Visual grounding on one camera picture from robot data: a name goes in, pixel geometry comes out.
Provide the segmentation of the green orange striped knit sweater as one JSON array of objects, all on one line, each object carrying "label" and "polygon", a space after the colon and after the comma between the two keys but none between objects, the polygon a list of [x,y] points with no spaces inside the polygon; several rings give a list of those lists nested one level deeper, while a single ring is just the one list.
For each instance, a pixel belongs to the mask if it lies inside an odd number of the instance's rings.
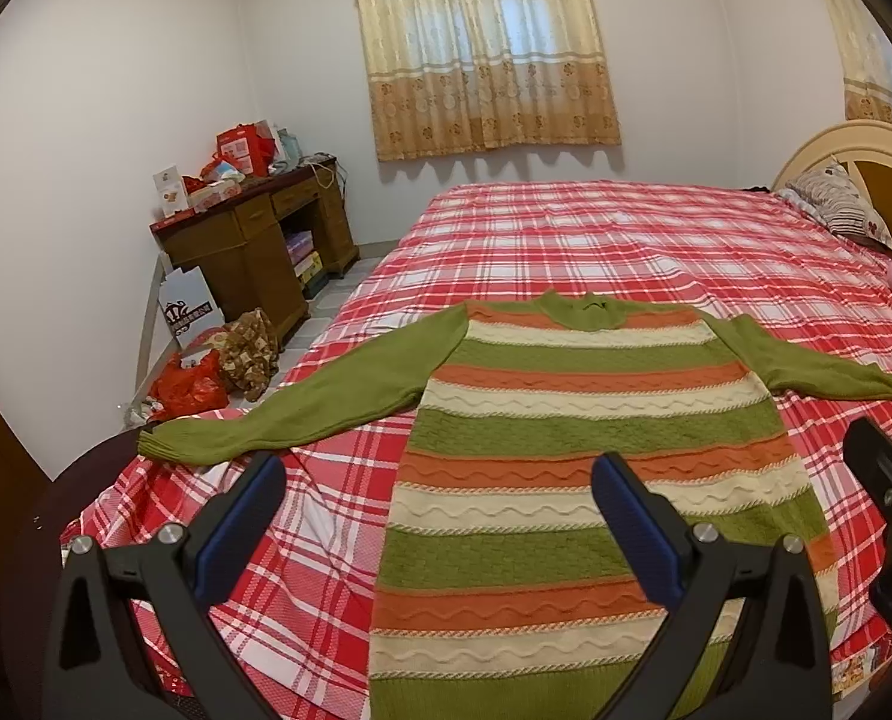
[{"label": "green orange striped knit sweater", "polygon": [[747,316],[545,293],[467,301],[356,346],[234,419],[140,454],[211,466],[409,411],[370,624],[377,718],[587,718],[662,622],[590,492],[615,452],[688,523],[802,539],[827,614],[836,551],[776,400],[892,400],[892,374]]}]

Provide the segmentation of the red plaid bed sheet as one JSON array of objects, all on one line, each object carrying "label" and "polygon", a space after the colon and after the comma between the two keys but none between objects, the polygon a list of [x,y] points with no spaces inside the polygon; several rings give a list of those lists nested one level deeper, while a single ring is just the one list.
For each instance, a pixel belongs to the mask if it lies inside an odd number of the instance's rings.
[{"label": "red plaid bed sheet", "polygon": [[[892,372],[890,259],[833,236],[768,193],[628,182],[460,185],[437,195],[389,257],[286,374],[285,387],[358,343],[467,299],[612,294],[740,314],[777,338]],[[850,421],[892,438],[892,401],[782,395],[777,411],[830,525],[839,606],[837,691],[892,655],[869,585],[884,522],[843,460]],[[382,536],[413,415],[391,416],[286,454],[288,489],[270,536],[211,617],[285,718],[589,718],[579,691],[616,688],[633,660],[509,679],[377,678],[368,635]],[[62,533],[101,546],[143,543],[190,522],[242,463],[192,470],[141,455]]]}]

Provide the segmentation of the red plastic bag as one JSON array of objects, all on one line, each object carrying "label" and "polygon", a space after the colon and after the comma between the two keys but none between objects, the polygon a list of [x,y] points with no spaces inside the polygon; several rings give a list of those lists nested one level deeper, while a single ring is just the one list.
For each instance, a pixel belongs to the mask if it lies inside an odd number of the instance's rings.
[{"label": "red plastic bag", "polygon": [[151,383],[149,398],[153,401],[151,419],[158,422],[226,408],[229,394],[221,374],[220,353],[210,349],[192,358],[172,355]]}]

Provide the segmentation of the striped pillow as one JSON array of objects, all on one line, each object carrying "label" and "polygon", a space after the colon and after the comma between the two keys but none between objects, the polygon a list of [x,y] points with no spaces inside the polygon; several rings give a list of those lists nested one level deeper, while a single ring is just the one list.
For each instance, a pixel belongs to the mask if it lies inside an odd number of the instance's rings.
[{"label": "striped pillow", "polygon": [[888,224],[842,164],[810,169],[786,182],[776,195],[836,236],[892,255]]}]

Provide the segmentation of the brown patterned cloth bundle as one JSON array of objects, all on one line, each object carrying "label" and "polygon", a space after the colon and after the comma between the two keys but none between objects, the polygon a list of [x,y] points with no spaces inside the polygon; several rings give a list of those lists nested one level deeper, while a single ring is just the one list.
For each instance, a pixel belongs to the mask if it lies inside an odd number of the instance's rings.
[{"label": "brown patterned cloth bundle", "polygon": [[245,312],[213,337],[220,358],[220,374],[231,394],[254,403],[278,371],[280,340],[262,309]]}]

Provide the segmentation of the cream wooden headboard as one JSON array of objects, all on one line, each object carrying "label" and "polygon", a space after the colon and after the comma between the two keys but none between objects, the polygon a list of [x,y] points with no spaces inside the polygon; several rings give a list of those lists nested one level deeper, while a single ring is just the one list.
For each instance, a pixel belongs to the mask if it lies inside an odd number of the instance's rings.
[{"label": "cream wooden headboard", "polygon": [[892,237],[892,125],[849,121],[827,128],[805,142],[784,164],[773,190],[802,172],[842,164],[862,195],[884,216]]}]

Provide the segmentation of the white paper shopping bag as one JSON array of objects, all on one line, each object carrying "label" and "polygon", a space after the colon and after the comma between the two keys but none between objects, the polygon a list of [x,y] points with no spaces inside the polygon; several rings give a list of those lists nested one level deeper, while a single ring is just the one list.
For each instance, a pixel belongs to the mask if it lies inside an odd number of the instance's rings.
[{"label": "white paper shopping bag", "polygon": [[198,266],[171,271],[161,283],[158,304],[181,349],[189,348],[208,330],[224,325],[223,311]]}]

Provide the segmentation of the dark wooden desk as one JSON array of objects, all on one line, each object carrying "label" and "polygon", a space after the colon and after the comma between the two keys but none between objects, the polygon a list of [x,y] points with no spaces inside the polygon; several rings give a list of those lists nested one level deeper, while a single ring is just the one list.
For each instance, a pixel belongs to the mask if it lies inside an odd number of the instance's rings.
[{"label": "dark wooden desk", "polygon": [[232,199],[151,226],[172,266],[202,272],[226,319],[263,310],[281,338],[309,316],[286,244],[288,234],[304,231],[313,234],[329,277],[343,277],[359,259],[334,156],[279,176],[249,179]]}]

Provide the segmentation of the white greeting card box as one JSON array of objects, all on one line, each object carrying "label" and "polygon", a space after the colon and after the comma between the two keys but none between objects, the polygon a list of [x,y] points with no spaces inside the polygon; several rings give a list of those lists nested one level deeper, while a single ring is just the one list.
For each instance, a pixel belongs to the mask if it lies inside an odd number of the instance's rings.
[{"label": "white greeting card box", "polygon": [[169,166],[153,176],[156,192],[160,197],[164,218],[177,215],[189,208],[189,195],[185,190],[184,177],[176,166]]}]

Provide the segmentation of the red gift box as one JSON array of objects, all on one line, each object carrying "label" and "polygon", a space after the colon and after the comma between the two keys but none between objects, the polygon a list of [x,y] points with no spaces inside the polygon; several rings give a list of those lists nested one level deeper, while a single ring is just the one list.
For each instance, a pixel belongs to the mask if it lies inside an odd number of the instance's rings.
[{"label": "red gift box", "polygon": [[265,122],[239,124],[218,133],[217,153],[247,177],[267,177],[277,147]]}]

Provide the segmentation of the beige floral window curtain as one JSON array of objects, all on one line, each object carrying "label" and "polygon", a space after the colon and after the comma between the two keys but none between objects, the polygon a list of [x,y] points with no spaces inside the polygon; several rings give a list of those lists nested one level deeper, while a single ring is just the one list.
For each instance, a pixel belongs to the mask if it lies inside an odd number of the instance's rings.
[{"label": "beige floral window curtain", "polygon": [[617,146],[592,0],[356,0],[382,163]]}]

